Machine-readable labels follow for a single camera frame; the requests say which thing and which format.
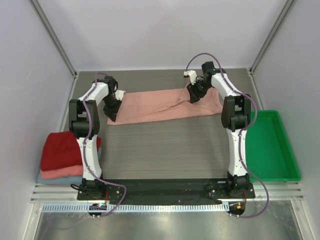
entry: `towel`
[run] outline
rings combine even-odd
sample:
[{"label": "towel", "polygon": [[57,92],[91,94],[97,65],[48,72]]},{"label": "towel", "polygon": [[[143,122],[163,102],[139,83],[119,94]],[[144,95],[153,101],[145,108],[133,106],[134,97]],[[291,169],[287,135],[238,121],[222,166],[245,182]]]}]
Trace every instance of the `towel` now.
[{"label": "towel", "polygon": [[223,106],[219,92],[210,88],[191,104],[187,88],[126,93],[116,116],[108,125],[136,124],[219,114]]},{"label": "towel", "polygon": [[[96,140],[96,149],[101,145],[101,138]],[[40,168],[42,171],[51,171],[67,167],[82,165],[81,152],[77,139],[70,131],[53,132],[47,137]]]},{"label": "towel", "polygon": [[[98,159],[101,156],[101,147],[98,150]],[[40,171],[42,179],[58,179],[72,176],[82,176],[84,174],[83,165],[75,165],[64,167],[61,169],[50,170],[50,171]]]},{"label": "towel", "polygon": [[60,177],[55,179],[42,179],[41,173],[39,172],[36,182],[38,184],[46,185],[65,185],[65,184],[81,184],[82,176],[69,176],[69,177]]}]

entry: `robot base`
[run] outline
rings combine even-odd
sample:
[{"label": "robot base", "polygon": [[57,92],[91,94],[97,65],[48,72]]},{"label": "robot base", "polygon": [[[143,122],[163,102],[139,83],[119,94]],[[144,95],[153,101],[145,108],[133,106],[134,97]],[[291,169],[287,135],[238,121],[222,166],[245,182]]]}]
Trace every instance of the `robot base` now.
[{"label": "robot base", "polygon": [[79,201],[104,200],[107,192],[106,189],[106,185],[97,179],[86,180],[83,178],[76,199]]},{"label": "robot base", "polygon": [[[222,200],[239,202],[239,199],[255,198],[255,191],[251,183],[248,189],[242,193],[239,192],[237,197],[231,196],[227,187],[227,178],[108,179],[107,181],[126,186],[127,193],[122,202],[123,205],[215,205],[221,204]],[[98,195],[100,198],[94,198],[92,192],[82,192],[78,193],[77,199],[105,200],[106,195],[104,194],[108,192],[110,204],[117,204],[124,194],[124,189],[112,185],[105,185],[105,187],[103,191],[95,192],[100,194]]]}]

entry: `plastic tray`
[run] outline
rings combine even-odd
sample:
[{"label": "plastic tray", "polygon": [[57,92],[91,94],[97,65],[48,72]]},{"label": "plastic tray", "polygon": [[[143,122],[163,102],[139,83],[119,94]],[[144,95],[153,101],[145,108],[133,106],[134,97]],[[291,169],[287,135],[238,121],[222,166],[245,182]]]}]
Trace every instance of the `plastic tray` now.
[{"label": "plastic tray", "polygon": [[275,110],[258,111],[246,135],[248,168],[266,182],[300,181],[301,175],[280,115]]}]

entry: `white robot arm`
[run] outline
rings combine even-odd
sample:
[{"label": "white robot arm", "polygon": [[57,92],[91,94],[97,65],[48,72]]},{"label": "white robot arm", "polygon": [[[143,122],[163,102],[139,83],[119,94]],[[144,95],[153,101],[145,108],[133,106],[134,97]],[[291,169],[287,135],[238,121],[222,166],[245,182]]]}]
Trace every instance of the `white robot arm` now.
[{"label": "white robot arm", "polygon": [[88,135],[89,131],[89,122],[87,117],[79,116],[86,112],[83,106],[83,99],[88,95],[85,102],[90,110],[92,118],[92,133],[89,139],[86,140],[85,155],[90,169],[97,177],[100,178],[102,177],[102,171],[99,165],[97,153],[97,134],[100,128],[100,121],[97,106],[101,101],[104,101],[104,113],[112,121],[115,121],[124,93],[124,91],[118,90],[118,83],[112,76],[106,76],[103,80],[98,80],[96,86],[94,82],[91,88],[82,97],[72,99],[69,102],[69,129],[76,137],[80,147],[82,164],[84,166],[82,177],[83,179],[86,179],[86,181],[94,181],[95,178],[85,167],[86,164],[83,156],[84,139]]},{"label": "white robot arm", "polygon": [[[239,148],[243,163],[246,164],[246,134],[247,127],[251,120],[251,103],[243,97],[241,93],[229,80],[224,72],[223,76],[220,69],[215,68],[213,62],[206,62],[202,65],[202,76],[197,76],[194,70],[184,72],[184,77],[190,79],[187,89],[190,93],[190,102],[197,102],[203,98],[207,90],[214,87],[224,98],[221,121],[229,139],[230,162],[228,168],[228,179],[230,181],[230,191],[242,192],[249,185],[249,175],[239,156]],[[241,145],[239,145],[239,134],[241,131]]]}]

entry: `gray wood-grain surface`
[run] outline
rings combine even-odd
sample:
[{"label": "gray wood-grain surface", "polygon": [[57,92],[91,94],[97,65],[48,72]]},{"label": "gray wood-grain surface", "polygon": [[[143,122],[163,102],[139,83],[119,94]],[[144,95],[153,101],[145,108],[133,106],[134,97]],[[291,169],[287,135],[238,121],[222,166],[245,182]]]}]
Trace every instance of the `gray wood-grain surface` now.
[{"label": "gray wood-grain surface", "polygon": [[[245,69],[227,69],[229,79],[256,99]],[[178,89],[186,85],[183,70],[108,71],[127,93]],[[95,72],[80,72],[73,98],[91,87]],[[107,125],[104,103],[98,106],[102,154],[107,179],[220,178],[227,176],[229,142],[221,115]],[[68,120],[65,130],[69,130]]]}]

